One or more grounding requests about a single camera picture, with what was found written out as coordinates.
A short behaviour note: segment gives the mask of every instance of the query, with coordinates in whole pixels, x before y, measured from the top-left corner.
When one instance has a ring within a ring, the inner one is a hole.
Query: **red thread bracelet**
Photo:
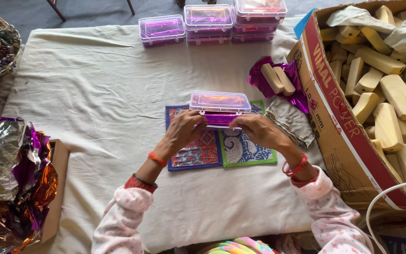
[[[154,160],[157,164],[159,164],[161,167],[165,168],[167,166],[167,162],[159,157],[157,157],[156,154],[153,152],[150,152],[148,154],[148,159]]]
[[[283,171],[283,173],[285,173],[286,176],[289,176],[289,177],[295,176],[303,168],[303,165],[305,165],[305,163],[307,162],[308,157],[306,157],[306,155],[304,153],[300,153],[300,154],[302,154],[303,158],[302,158],[302,161],[300,162],[300,164],[295,169],[291,170],[288,167],[288,169],[285,170],[287,161],[283,165],[283,168],[281,170]]]

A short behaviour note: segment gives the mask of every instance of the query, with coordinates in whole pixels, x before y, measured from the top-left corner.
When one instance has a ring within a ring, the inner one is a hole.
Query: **blue fabric border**
[[[178,106],[166,106],[166,131],[170,125],[169,119],[169,110],[173,108],[187,108],[189,105],[178,105]],[[222,151],[220,147],[220,138],[219,134],[216,133],[216,144],[217,144],[217,156],[219,156],[219,163],[207,164],[207,165],[193,165],[193,166],[182,166],[182,167],[172,167],[172,159],[167,162],[168,171],[182,171],[182,170],[197,170],[197,169],[206,169],[206,168],[215,168],[223,166]]]

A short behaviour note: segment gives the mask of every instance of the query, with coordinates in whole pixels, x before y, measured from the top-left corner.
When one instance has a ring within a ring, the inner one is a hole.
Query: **floor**
[[[23,43],[37,28],[75,28],[103,25],[134,25],[139,18],[182,14],[175,0],[131,0],[135,15],[131,15],[126,0],[57,0],[57,7],[67,18],[57,16],[46,0],[0,0],[0,17],[20,32]],[[232,4],[233,0],[218,0],[218,4]],[[306,14],[312,8],[325,8],[346,0],[286,0],[288,17]],[[206,4],[201,0],[187,0],[187,4]]]

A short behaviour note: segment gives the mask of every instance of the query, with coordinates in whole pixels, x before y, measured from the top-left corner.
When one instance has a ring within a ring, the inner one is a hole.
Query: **fabric coaster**
[[[251,114],[264,115],[264,105],[261,100],[250,101],[250,104]],[[277,163],[274,150],[253,143],[243,131],[227,129],[219,131],[219,137],[225,168]]]
[[[179,111],[189,105],[166,106],[166,130]],[[222,153],[217,131],[202,130],[197,139],[179,150],[168,161],[169,171],[194,170],[222,166]]]

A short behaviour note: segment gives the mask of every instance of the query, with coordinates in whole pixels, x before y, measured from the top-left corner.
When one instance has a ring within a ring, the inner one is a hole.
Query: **gray cloth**
[[[314,134],[305,113],[285,99],[277,97],[265,115],[300,147],[308,149],[313,142]]]

